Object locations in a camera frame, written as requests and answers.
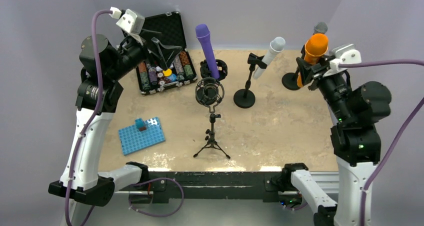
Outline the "orange microphone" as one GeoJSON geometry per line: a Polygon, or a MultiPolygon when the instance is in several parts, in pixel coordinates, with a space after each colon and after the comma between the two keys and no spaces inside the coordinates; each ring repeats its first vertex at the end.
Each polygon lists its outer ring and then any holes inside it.
{"type": "Polygon", "coordinates": [[[316,33],[312,35],[304,45],[305,56],[301,64],[298,65],[299,73],[297,76],[296,84],[302,88],[306,83],[303,79],[304,62],[309,65],[315,65],[319,59],[327,52],[329,40],[323,33],[316,33]]]}

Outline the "black tripod shock mount stand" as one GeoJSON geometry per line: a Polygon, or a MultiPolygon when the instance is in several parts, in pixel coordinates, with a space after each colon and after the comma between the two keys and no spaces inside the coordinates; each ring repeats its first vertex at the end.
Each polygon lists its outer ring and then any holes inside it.
{"type": "Polygon", "coordinates": [[[210,128],[205,131],[206,144],[193,155],[196,158],[204,149],[215,149],[223,152],[225,157],[230,160],[231,157],[219,146],[215,139],[215,122],[221,118],[220,114],[216,113],[216,107],[223,101],[225,97],[225,89],[218,79],[213,77],[205,77],[201,79],[195,87],[196,101],[208,108],[210,128]]]}

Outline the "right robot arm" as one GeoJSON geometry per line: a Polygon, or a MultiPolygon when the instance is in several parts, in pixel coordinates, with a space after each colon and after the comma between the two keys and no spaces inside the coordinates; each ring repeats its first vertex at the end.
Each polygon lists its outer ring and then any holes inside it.
{"type": "Polygon", "coordinates": [[[362,195],[371,192],[371,179],[381,156],[381,138],[375,124],[390,115],[392,100],[389,89],[369,81],[352,89],[346,76],[347,67],[361,63],[360,54],[352,50],[340,56],[324,55],[310,63],[298,57],[300,86],[319,90],[337,119],[330,139],[338,164],[338,200],[330,198],[312,178],[303,163],[289,163],[282,169],[282,190],[300,192],[313,213],[316,226],[368,226],[371,206],[362,195]]]}

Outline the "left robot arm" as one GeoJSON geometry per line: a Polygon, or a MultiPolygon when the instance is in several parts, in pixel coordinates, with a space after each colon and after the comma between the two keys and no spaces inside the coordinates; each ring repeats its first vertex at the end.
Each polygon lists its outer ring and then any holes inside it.
{"type": "Polygon", "coordinates": [[[120,79],[146,60],[166,69],[183,51],[179,45],[164,43],[161,37],[160,32],[146,29],[140,34],[127,33],[118,48],[95,32],[84,39],[79,55],[83,67],[72,148],[60,179],[48,187],[50,194],[103,207],[125,187],[138,191],[148,187],[149,170],[145,164],[130,161],[100,174],[99,162],[107,128],[123,92],[120,79]]]}

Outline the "black silver-head microphone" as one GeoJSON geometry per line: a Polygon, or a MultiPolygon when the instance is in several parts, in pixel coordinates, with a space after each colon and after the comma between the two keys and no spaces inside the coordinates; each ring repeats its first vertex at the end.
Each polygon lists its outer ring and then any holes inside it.
{"type": "Polygon", "coordinates": [[[328,31],[328,25],[323,22],[320,21],[318,22],[314,27],[313,27],[313,34],[326,34],[328,31]]]}

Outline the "white microphone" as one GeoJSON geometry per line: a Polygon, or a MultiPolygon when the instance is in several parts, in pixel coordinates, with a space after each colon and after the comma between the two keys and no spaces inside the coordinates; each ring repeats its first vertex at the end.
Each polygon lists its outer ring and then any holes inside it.
{"type": "Polygon", "coordinates": [[[263,67],[258,66],[258,68],[254,71],[252,77],[255,80],[257,80],[264,73],[264,71],[271,64],[271,62],[275,59],[275,57],[284,50],[285,45],[286,45],[285,39],[283,37],[280,37],[280,36],[274,38],[269,43],[268,50],[261,60],[265,64],[265,66],[263,66],[263,67]]]}

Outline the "purple microphone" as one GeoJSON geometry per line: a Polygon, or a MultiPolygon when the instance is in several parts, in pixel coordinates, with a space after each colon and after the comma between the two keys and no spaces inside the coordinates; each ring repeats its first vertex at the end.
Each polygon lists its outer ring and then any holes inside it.
{"type": "Polygon", "coordinates": [[[211,32],[208,28],[208,26],[204,23],[199,24],[195,27],[195,34],[196,34],[196,38],[198,39],[205,60],[209,61],[209,65],[214,65],[215,64],[215,55],[214,55],[214,50],[211,44],[211,32]]]}

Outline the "black clip round base stand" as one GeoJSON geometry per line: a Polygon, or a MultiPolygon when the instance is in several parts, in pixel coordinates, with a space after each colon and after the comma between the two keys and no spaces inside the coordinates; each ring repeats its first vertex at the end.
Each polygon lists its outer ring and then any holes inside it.
{"type": "Polygon", "coordinates": [[[252,107],[256,102],[255,94],[250,90],[252,83],[252,76],[254,71],[257,69],[257,66],[260,69],[265,69],[267,64],[262,61],[263,56],[257,56],[254,53],[250,53],[247,59],[247,63],[249,64],[249,75],[245,82],[244,88],[237,90],[234,93],[233,101],[236,106],[242,109],[248,109],[252,107]]]}

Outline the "yellow chip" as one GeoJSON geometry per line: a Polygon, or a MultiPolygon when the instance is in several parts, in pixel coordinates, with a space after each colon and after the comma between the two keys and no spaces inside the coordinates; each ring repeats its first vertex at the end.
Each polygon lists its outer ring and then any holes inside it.
{"type": "Polygon", "coordinates": [[[173,74],[173,72],[170,68],[167,69],[167,70],[163,70],[162,73],[163,73],[164,77],[170,77],[173,74]]]}

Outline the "black poker chip case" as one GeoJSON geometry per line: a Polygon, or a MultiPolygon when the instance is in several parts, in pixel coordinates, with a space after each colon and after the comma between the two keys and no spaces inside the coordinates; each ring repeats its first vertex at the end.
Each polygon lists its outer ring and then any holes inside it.
{"type": "MultiPolygon", "coordinates": [[[[151,54],[152,38],[143,39],[141,38],[141,34],[128,34],[121,29],[124,37],[131,36],[142,46],[146,46],[154,60],[153,64],[143,61],[136,67],[138,87],[142,95],[152,95],[169,89],[179,88],[194,83],[198,79],[188,52],[181,14],[178,11],[145,17],[142,29],[162,32],[162,37],[159,40],[164,45],[181,46],[183,48],[182,52],[174,59],[169,67],[172,70],[172,75],[164,77],[163,70],[151,54]]],[[[118,51],[120,53],[123,52],[123,41],[119,44],[118,51]]]]}

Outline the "small blue brick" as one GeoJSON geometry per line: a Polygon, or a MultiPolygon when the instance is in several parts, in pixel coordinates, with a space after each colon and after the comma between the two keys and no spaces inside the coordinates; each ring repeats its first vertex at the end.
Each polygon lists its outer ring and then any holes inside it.
{"type": "Polygon", "coordinates": [[[138,131],[142,132],[147,129],[146,123],[142,118],[137,118],[134,122],[135,122],[135,127],[138,131]]]}

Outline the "blue building baseplate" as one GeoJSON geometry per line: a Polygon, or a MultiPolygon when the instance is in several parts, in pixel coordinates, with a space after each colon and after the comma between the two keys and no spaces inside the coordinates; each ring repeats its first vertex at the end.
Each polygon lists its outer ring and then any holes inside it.
{"type": "Polygon", "coordinates": [[[144,120],[146,130],[138,131],[133,125],[118,130],[121,150],[124,156],[166,141],[161,121],[158,117],[144,120]]]}

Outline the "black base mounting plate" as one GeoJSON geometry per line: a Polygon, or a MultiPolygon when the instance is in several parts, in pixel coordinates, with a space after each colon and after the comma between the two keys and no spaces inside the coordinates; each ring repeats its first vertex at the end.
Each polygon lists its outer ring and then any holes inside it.
{"type": "Polygon", "coordinates": [[[297,206],[301,193],[277,171],[159,171],[141,177],[130,191],[149,191],[154,204],[170,199],[261,200],[297,206]]]}

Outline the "black shock mount round stand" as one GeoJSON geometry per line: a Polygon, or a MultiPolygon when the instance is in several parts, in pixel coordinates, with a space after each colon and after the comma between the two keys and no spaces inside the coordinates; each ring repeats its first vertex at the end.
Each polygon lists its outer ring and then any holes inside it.
{"type": "Polygon", "coordinates": [[[215,78],[218,81],[228,76],[228,65],[221,59],[216,59],[211,66],[206,59],[200,62],[200,76],[202,79],[215,78]]]}

